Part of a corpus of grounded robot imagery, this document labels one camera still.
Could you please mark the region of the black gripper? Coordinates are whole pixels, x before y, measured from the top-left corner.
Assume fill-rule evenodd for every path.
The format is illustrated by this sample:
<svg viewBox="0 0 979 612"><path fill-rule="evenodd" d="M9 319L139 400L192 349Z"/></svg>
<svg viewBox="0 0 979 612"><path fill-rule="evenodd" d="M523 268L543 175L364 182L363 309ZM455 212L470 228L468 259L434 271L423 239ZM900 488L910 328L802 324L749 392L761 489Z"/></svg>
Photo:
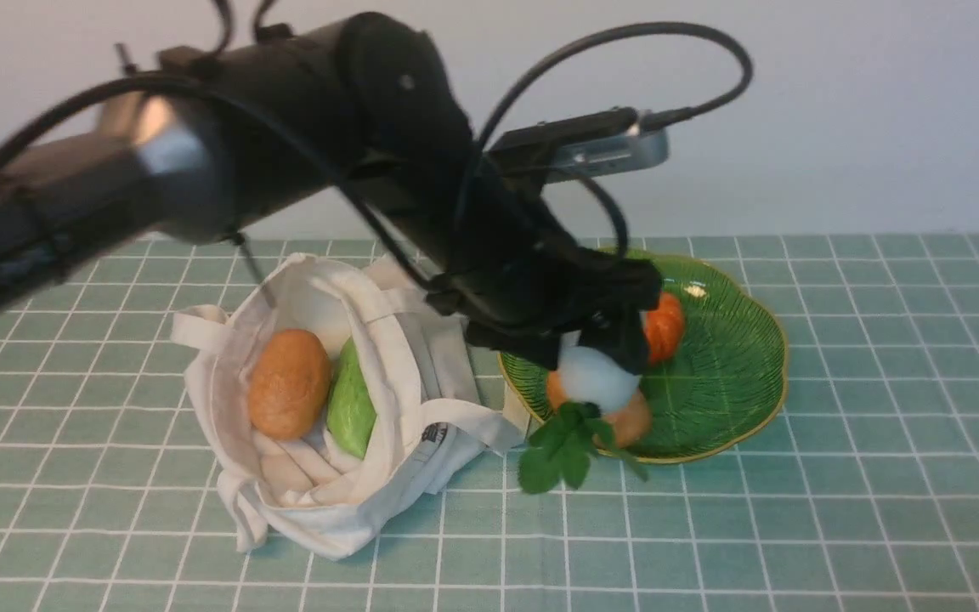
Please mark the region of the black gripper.
<svg viewBox="0 0 979 612"><path fill-rule="evenodd" d="M617 204L594 178L576 175L607 214L612 252L583 247L541 199L540 186L478 164L460 186L457 229L447 237L427 303L467 319L474 346L556 366L566 334L601 352L622 371L648 368L645 311L655 309L663 279L652 263L628 256L629 230Z"/></svg>

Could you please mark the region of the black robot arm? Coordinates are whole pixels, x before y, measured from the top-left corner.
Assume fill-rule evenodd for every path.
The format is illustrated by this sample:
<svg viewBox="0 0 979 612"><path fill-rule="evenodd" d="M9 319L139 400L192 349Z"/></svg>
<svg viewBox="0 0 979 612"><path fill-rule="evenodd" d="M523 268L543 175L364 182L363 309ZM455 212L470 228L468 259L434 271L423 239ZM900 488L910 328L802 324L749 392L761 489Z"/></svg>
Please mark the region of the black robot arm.
<svg viewBox="0 0 979 612"><path fill-rule="evenodd" d="M602 186L567 145L648 127L636 110L474 135L430 35L360 13L255 45L164 50L0 144L0 311L126 241L242 241L335 189L470 344L563 369L564 338L641 373L656 268L629 259Z"/></svg>

